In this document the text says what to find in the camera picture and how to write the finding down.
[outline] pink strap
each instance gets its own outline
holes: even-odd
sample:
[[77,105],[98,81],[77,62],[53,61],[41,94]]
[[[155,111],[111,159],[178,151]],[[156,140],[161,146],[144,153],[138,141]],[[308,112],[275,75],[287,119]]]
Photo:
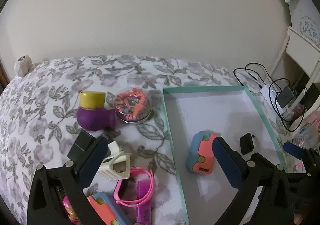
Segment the pink strap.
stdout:
[[126,201],[126,200],[121,200],[119,198],[119,189],[121,187],[122,184],[122,180],[118,180],[115,191],[113,192],[113,197],[116,200],[117,204],[121,204],[127,207],[139,207],[141,205],[144,205],[146,202],[148,202],[154,192],[154,183],[155,183],[155,178],[154,178],[154,174],[153,171],[151,170],[150,172],[143,170],[141,167],[131,167],[130,169],[130,175],[137,175],[137,174],[148,174],[149,178],[150,178],[150,187],[149,190],[147,192],[147,194],[142,197],[141,199],[138,200],[134,200],[134,201]]

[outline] black cable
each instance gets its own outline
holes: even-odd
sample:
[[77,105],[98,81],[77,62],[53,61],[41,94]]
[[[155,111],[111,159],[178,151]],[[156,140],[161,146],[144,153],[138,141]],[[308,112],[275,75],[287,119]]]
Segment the black cable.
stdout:
[[279,86],[279,85],[273,80],[273,78],[270,76],[270,74],[268,73],[268,71],[267,71],[267,69],[265,68],[264,65],[262,65],[262,64],[260,64],[260,63],[257,63],[257,62],[251,62],[251,63],[248,63],[244,68],[245,68],[246,70],[250,70],[250,69],[247,69],[247,67],[248,67],[249,65],[259,65],[259,66],[263,67],[264,70],[265,70],[265,72],[266,72],[266,74],[269,76],[269,78],[278,86],[278,88],[279,88],[280,90],[282,90],[282,89],[280,88],[280,86]]
[[[239,80],[239,78],[236,76],[236,70],[245,70],[246,72],[247,72],[247,70],[250,70],[250,71],[253,71],[254,73],[256,73],[258,76],[259,76],[259,78],[261,79],[261,81],[264,83],[264,85],[266,84],[265,82],[264,82],[264,80],[261,78],[261,76],[259,75],[259,73],[257,73],[255,70],[251,70],[251,69],[245,69],[245,68],[236,68],[236,69],[234,69],[233,70],[233,75],[236,77],[236,79],[238,80],[238,82],[242,85],[242,86],[244,86],[243,84],[242,84],[242,82]],[[250,76],[252,76],[257,82],[259,82],[253,75],[251,75],[249,72],[247,72]]]
[[303,111],[303,113],[302,113],[302,118],[301,118],[301,121],[300,121],[299,125],[298,125],[294,130],[288,129],[284,122],[288,122],[288,123],[289,123],[290,121],[285,120],[285,119],[281,116],[281,114],[280,114],[280,112],[279,112],[279,109],[278,109],[277,101],[276,101],[276,99],[277,99],[278,95],[280,94],[280,92],[277,92],[276,98],[275,98],[276,109],[275,109],[275,107],[273,106],[273,103],[272,103],[272,101],[271,101],[271,95],[270,95],[270,89],[271,89],[271,86],[273,85],[273,83],[276,83],[277,81],[282,80],[282,79],[287,80],[286,78],[279,78],[279,79],[274,80],[274,81],[271,83],[271,85],[270,85],[270,87],[269,87],[270,103],[271,103],[271,105],[272,105],[273,110],[276,112],[276,114],[277,114],[278,117],[280,118],[280,120],[281,120],[284,128],[285,128],[287,131],[289,131],[289,132],[294,132],[294,131],[297,130],[297,129],[299,128],[299,126],[301,125],[301,123],[302,123],[302,121],[303,121],[304,114],[305,114],[306,111],[307,111],[307,107],[305,106],[305,108],[304,108],[304,111]]

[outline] transparent lid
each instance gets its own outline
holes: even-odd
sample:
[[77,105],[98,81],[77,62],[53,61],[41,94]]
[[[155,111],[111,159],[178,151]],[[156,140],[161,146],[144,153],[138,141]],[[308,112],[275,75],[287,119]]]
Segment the transparent lid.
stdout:
[[117,116],[125,122],[138,122],[148,117],[152,109],[150,94],[139,87],[128,87],[114,98]]

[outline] floral blanket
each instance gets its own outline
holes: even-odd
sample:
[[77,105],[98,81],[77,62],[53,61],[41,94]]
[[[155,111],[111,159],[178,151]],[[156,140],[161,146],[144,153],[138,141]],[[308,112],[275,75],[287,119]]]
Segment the floral blanket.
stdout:
[[[276,114],[264,104],[257,85],[245,75],[242,78],[263,106],[282,144],[288,136]],[[136,126],[119,121],[115,130],[104,130],[103,135],[132,153],[132,165],[155,172],[152,224],[185,224],[161,92],[168,86],[191,85],[238,84],[225,68],[215,65],[126,55],[45,61],[34,65],[25,77],[14,78],[0,96],[0,194],[13,215],[21,224],[27,224],[28,196],[36,165],[54,168],[68,160],[67,154],[81,131],[76,121],[78,91],[104,91],[106,106],[112,107],[116,93],[128,86],[138,86],[152,96],[150,118]],[[114,187],[114,181],[97,174],[84,192],[86,195],[112,192]],[[125,212],[135,221],[132,210]]]

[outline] white claw clip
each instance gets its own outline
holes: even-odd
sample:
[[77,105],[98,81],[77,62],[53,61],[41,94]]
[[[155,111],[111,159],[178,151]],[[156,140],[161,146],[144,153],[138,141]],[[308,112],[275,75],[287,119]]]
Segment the white claw clip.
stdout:
[[126,153],[117,142],[109,144],[111,155],[106,157],[98,173],[108,180],[123,180],[130,177],[130,153]]

